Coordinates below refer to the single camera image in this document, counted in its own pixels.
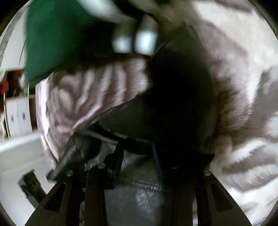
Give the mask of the black leather jacket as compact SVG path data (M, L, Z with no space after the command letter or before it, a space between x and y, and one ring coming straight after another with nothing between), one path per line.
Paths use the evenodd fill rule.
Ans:
M110 126L74 133L65 156L48 178L89 171L124 143L114 189L105 191L107 225L172 225L166 192L159 182L153 146L170 156L203 151L216 123L215 95L204 48L195 30L181 25L150 59L152 87L102 114Z

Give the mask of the green striped jacket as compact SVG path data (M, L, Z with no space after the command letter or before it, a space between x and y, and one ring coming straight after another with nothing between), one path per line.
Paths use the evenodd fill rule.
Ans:
M51 73L153 55L163 42L154 1L32 1L26 18L31 87Z

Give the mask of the white cabinet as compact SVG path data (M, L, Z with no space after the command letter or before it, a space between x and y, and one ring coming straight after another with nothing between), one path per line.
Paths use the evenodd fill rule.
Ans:
M28 96L6 99L4 113L9 138L32 133Z

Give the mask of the floral white bed blanket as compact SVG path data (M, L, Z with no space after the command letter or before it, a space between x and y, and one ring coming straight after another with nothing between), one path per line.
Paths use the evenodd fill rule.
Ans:
M37 121L55 166L49 173L74 133L91 126L109 130L102 114L152 87L150 59L186 24L202 43L215 95L215 127L202 146L214 154L207 169L250 225L277 225L277 26L249 1L154 2L163 42L153 55L59 70L38 84L46 88L47 125L41 114ZM48 175L55 184L62 178Z

